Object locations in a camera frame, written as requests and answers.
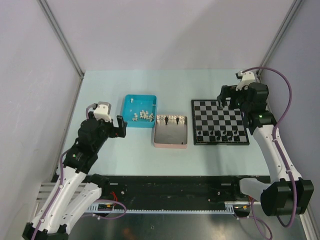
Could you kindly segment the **black chess piece twelfth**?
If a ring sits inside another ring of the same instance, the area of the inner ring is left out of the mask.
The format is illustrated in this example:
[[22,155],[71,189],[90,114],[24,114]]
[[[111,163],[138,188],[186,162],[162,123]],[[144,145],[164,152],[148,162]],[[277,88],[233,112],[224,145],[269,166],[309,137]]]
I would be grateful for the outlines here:
[[224,142],[228,140],[227,136],[222,136],[221,138],[222,138],[222,141]]

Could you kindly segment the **black chess piece eleventh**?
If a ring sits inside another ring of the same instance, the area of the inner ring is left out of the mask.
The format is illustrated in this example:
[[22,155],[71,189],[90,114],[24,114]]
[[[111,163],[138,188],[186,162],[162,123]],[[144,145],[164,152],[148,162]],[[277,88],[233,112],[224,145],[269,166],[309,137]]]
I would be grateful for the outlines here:
[[234,141],[235,141],[235,142],[239,142],[239,141],[240,141],[239,136],[234,136],[233,138],[234,138]]

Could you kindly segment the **pink plastic tray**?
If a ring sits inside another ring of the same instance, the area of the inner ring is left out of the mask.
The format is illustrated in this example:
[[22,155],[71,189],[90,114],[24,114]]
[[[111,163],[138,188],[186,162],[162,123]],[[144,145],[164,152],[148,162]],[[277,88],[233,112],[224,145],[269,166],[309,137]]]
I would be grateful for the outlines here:
[[[179,124],[165,125],[165,116],[180,117]],[[155,118],[153,145],[156,148],[186,149],[188,146],[188,118],[184,115],[159,114]]]

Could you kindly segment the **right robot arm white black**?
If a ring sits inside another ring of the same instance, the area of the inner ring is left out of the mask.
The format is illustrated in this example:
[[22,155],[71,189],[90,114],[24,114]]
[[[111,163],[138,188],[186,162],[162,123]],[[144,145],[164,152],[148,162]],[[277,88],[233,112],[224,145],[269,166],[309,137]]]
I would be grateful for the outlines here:
[[243,178],[230,188],[231,196],[242,201],[250,196],[261,203],[267,216],[302,215],[314,192],[311,180],[303,179],[282,143],[277,121],[267,110],[268,86],[253,82],[242,89],[224,85],[217,97],[219,107],[240,110],[243,124],[258,143],[267,164],[270,183]]

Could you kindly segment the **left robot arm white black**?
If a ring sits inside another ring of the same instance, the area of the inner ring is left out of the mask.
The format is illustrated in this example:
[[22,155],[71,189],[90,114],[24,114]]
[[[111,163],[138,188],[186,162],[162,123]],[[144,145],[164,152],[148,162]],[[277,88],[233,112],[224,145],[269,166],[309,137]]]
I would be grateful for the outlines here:
[[74,144],[59,160],[58,180],[39,213],[26,224],[23,239],[66,240],[88,207],[110,196],[109,180],[99,174],[90,177],[77,197],[74,193],[98,159],[106,140],[126,136],[127,122],[121,115],[116,118],[118,126],[106,114],[94,116],[90,112],[89,118],[81,123]]

